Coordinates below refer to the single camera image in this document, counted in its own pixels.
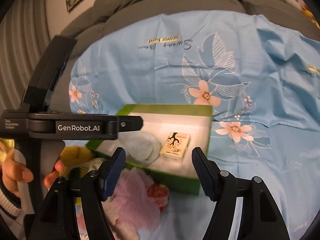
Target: gray curtain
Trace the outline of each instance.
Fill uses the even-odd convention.
[[[16,0],[0,23],[0,113],[19,107],[49,42],[45,0]]]

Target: pink flower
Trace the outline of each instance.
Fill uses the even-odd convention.
[[[212,93],[209,92],[209,87],[206,81],[200,80],[198,86],[200,90],[189,88],[190,95],[197,98],[195,100],[195,105],[220,105],[220,98],[211,95]]]
[[[240,122],[220,122],[220,126],[224,129],[215,130],[217,134],[229,134],[229,137],[236,143],[240,142],[241,137],[247,141],[253,141],[253,137],[244,132],[251,131],[250,125],[241,126]]]
[[[75,86],[72,86],[72,90],[69,90],[69,95],[70,95],[71,103],[76,101],[79,104],[79,99],[82,97],[82,94],[77,91]]]

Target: blue fabric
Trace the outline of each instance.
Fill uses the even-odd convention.
[[[177,40],[164,43],[169,37]],[[264,16],[159,15],[79,57],[70,106],[74,113],[115,114],[125,104],[213,105],[209,158],[234,176],[262,177],[291,239],[299,239],[320,208],[319,52],[319,42]],[[141,239],[201,239],[213,208],[203,195],[172,193],[161,227],[140,232]],[[230,239],[240,214],[238,201]]]

